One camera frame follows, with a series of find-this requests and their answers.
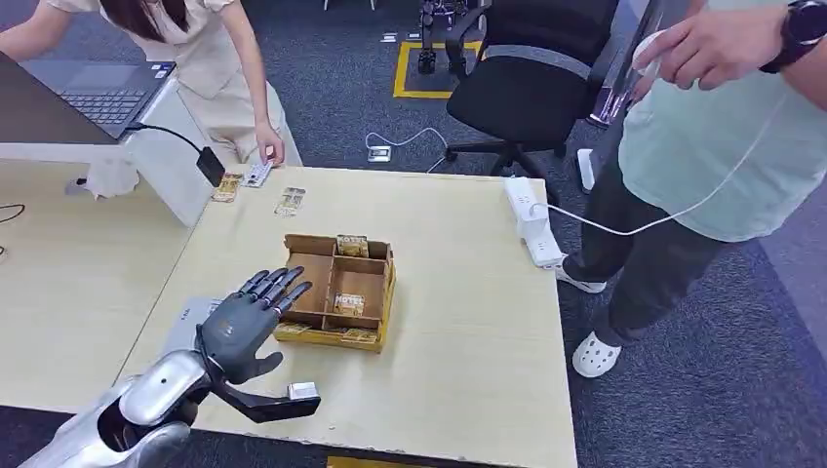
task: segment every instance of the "white table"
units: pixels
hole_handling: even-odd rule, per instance
[[[189,238],[145,183],[64,195],[86,170],[0,161],[0,204],[26,205],[0,223],[0,405],[72,412],[108,388]]]
[[[285,187],[307,190],[294,218]],[[534,184],[545,200],[541,181]],[[333,447],[523,467],[575,467],[554,274],[535,268],[498,178],[290,168],[210,204],[122,375],[158,357],[191,296],[224,296],[284,265],[287,233],[389,242],[397,286],[384,351],[282,343],[282,367],[242,388],[315,381],[311,417],[256,425],[215,397],[196,427]],[[279,346],[268,340],[261,355]]]
[[[144,124],[173,129],[203,147],[206,139],[177,94],[173,77],[159,90],[139,116]],[[141,131],[119,144],[0,143],[0,160],[122,165],[125,172],[138,171],[158,196],[186,226],[193,226],[213,193],[212,186],[195,166],[198,154],[186,142],[165,133]]]

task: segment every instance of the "white cable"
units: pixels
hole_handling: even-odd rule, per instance
[[[689,207],[689,208],[687,208],[687,209],[685,209],[685,210],[683,210],[683,211],[681,211],[681,212],[677,212],[677,213],[672,214],[671,216],[667,216],[667,217],[665,217],[665,218],[663,218],[663,219],[659,219],[659,220],[657,220],[657,221],[650,222],[649,224],[646,224],[646,225],[644,225],[644,226],[641,226],[641,227],[639,227],[639,228],[635,229],[634,231],[629,231],[629,232],[620,232],[620,231],[615,231],[614,229],[611,229],[611,228],[605,227],[605,226],[603,226],[603,225],[601,225],[601,224],[598,224],[597,222],[590,221],[590,220],[585,219],[585,218],[583,218],[583,217],[580,217],[580,216],[578,216],[578,215],[576,215],[576,214],[569,213],[569,212],[567,212],[566,210],[563,210],[562,208],[558,208],[558,207],[555,207],[555,206],[552,206],[552,205],[548,205],[548,204],[546,204],[546,203],[535,203],[535,204],[533,204],[533,205],[532,205],[532,207],[531,207],[531,208],[529,208],[529,213],[530,213],[530,214],[533,214],[534,209],[535,209],[536,207],[547,207],[547,208],[550,208],[550,209],[552,209],[552,210],[554,210],[554,211],[556,211],[556,212],[562,213],[563,215],[567,215],[567,216],[573,217],[574,219],[576,219],[576,220],[578,220],[578,221],[580,221],[580,222],[584,222],[584,223],[586,223],[586,224],[588,224],[588,225],[590,225],[590,226],[597,227],[598,229],[603,229],[604,231],[609,232],[610,234],[614,234],[614,235],[616,235],[616,236],[634,236],[635,234],[638,234],[638,233],[640,233],[640,232],[643,232],[643,231],[645,231],[645,230],[649,229],[650,227],[656,226],[656,225],[658,225],[658,224],[660,224],[660,223],[663,223],[663,222],[669,221],[669,220],[671,220],[671,219],[675,219],[675,218],[676,218],[676,217],[678,217],[678,216],[685,215],[685,214],[687,214],[687,213],[691,212],[692,210],[694,210],[694,209],[696,209],[696,208],[700,207],[700,206],[701,206],[701,205],[703,205],[704,203],[706,203],[706,202],[707,202],[710,198],[714,197],[714,196],[715,196],[715,194],[716,194],[716,193],[718,193],[718,192],[721,190],[721,188],[723,188],[723,187],[724,187],[724,185],[725,185],[727,182],[729,182],[729,180],[730,180],[730,179],[732,178],[732,176],[735,174],[735,171],[737,171],[737,170],[738,170],[738,168],[740,168],[740,167],[741,167],[741,165],[742,165],[742,164],[744,164],[744,162],[747,160],[747,158],[749,158],[749,157],[750,157],[750,155],[752,154],[752,152],[753,152],[753,151],[755,151],[755,148],[756,148],[756,147],[758,147],[758,143],[759,143],[759,142],[761,142],[761,140],[764,138],[764,135],[767,133],[767,130],[769,130],[769,125],[772,123],[772,121],[773,121],[773,120],[774,120],[774,118],[775,118],[775,115],[776,115],[776,114],[778,113],[778,111],[781,109],[781,106],[784,104],[784,102],[785,102],[786,100],[787,100],[787,95],[784,95],[783,97],[781,97],[781,99],[779,99],[779,100],[778,100],[778,104],[776,104],[776,105],[775,105],[775,108],[772,110],[772,113],[770,113],[770,115],[767,117],[767,120],[764,122],[764,125],[761,127],[761,130],[758,132],[758,135],[755,137],[755,140],[752,142],[752,144],[750,144],[749,148],[748,148],[748,149],[747,149],[747,151],[744,153],[743,157],[741,157],[741,160],[740,160],[740,161],[738,161],[738,164],[736,164],[736,165],[732,168],[732,170],[731,170],[731,171],[729,171],[729,174],[727,174],[727,176],[726,176],[726,177],[724,177],[724,180],[722,180],[722,181],[721,181],[721,183],[719,183],[719,184],[718,184],[718,186],[717,186],[717,187],[715,187],[715,189],[714,189],[713,191],[711,191],[711,192],[709,193],[709,195],[705,196],[705,197],[704,197],[701,201],[697,202],[696,204],[692,205],[691,207]]]
[[[431,132],[437,134],[437,137],[440,138],[440,140],[442,141],[442,144],[445,145],[445,149],[448,149],[448,142],[445,140],[445,138],[442,136],[442,134],[440,134],[436,129],[431,128],[431,127],[428,127],[427,129],[420,130],[416,135],[411,136],[410,138],[406,139],[405,141],[402,141],[401,143],[391,141],[391,140],[387,139],[386,137],[384,137],[380,134],[377,134],[375,132],[370,132],[369,134],[365,135],[365,147],[368,148],[368,149],[371,149],[371,145],[368,143],[368,139],[370,139],[371,137],[377,137],[377,138],[381,139],[382,141],[390,144],[391,146],[405,146],[406,144],[410,143],[411,141],[414,141],[415,139],[419,138],[420,135],[422,135],[422,134],[424,134],[425,132],[428,132],[428,131],[431,131]],[[431,174],[431,171],[436,169],[437,166],[439,166],[440,164],[443,163],[443,161],[445,161],[445,156],[443,156],[442,158],[437,160],[437,162],[434,163],[433,166],[431,166],[431,169],[427,170],[425,173],[426,174]]]

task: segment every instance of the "long dark hair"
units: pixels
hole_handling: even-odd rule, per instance
[[[184,0],[158,0],[167,16],[182,30],[189,29]],[[166,42],[149,12],[147,0],[100,0],[112,22],[150,41]]]

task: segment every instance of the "white crocs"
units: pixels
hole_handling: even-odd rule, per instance
[[[563,258],[560,260],[559,263],[556,263],[552,266],[554,270],[554,274],[557,275],[557,281],[562,281],[564,283],[569,283],[570,285],[574,286],[575,288],[583,291],[584,293],[590,294],[599,294],[602,293],[603,290],[606,288],[606,283],[589,283],[587,281],[577,281],[571,276],[569,273],[566,273],[566,270],[563,269],[563,260],[566,259],[568,255],[563,255]]]
[[[574,350],[571,364],[574,370],[584,377],[599,377],[614,367],[621,349],[620,346],[605,344],[597,339],[597,335],[592,331]]]

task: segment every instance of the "man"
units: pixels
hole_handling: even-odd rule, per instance
[[[558,280],[600,293],[621,268],[609,306],[572,357],[580,374],[610,370],[622,349],[664,317],[726,246],[777,229],[827,172],[827,3],[690,0],[688,17],[636,60],[659,77],[625,120],[618,154],[592,190],[581,250]]]

